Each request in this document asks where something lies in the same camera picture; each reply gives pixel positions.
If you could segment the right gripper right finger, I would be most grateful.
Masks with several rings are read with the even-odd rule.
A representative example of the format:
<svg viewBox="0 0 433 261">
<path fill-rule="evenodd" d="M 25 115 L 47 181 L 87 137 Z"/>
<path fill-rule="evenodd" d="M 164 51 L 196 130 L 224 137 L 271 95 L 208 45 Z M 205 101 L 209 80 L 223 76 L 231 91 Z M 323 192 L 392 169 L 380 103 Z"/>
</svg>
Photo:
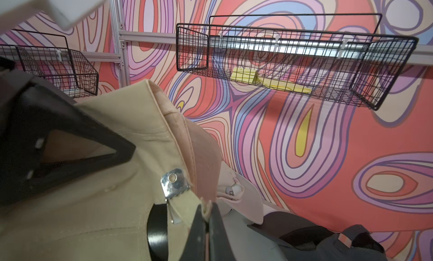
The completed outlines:
<svg viewBox="0 0 433 261">
<path fill-rule="evenodd" d="M 213 202 L 209 217 L 209 260 L 236 261 L 218 205 Z"/>
</svg>

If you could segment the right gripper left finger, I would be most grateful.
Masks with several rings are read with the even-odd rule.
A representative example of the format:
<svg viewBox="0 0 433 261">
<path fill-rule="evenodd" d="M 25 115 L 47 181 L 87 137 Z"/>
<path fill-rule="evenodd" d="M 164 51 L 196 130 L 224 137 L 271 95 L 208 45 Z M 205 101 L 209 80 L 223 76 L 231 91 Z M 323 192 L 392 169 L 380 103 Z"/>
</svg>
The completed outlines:
<svg viewBox="0 0 433 261">
<path fill-rule="evenodd" d="M 180 261 L 206 260 L 207 223 L 201 213 L 196 214 Z"/>
</svg>

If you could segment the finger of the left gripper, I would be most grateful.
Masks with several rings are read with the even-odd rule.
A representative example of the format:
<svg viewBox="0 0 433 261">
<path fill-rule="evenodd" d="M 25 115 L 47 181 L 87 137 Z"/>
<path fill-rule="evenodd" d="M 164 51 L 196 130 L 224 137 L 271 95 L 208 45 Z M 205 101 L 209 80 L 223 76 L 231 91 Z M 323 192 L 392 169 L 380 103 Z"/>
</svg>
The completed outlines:
<svg viewBox="0 0 433 261">
<path fill-rule="evenodd" d="M 135 145 L 47 80 L 1 74 L 1 204 L 131 160 Z"/>
</svg>

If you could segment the tan khaki baseball cap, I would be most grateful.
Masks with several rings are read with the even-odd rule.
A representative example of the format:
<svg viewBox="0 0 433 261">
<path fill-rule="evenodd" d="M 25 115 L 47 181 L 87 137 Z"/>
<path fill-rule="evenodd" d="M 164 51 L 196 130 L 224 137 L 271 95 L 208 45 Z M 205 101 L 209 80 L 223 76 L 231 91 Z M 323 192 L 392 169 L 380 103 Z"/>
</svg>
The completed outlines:
<svg viewBox="0 0 433 261">
<path fill-rule="evenodd" d="M 216 198 L 216 140 L 149 80 L 77 108 L 132 142 L 132 159 L 1 209 L 1 259 L 148 261 L 149 215 L 167 205 L 168 260 L 179 260 L 200 201 Z"/>
</svg>

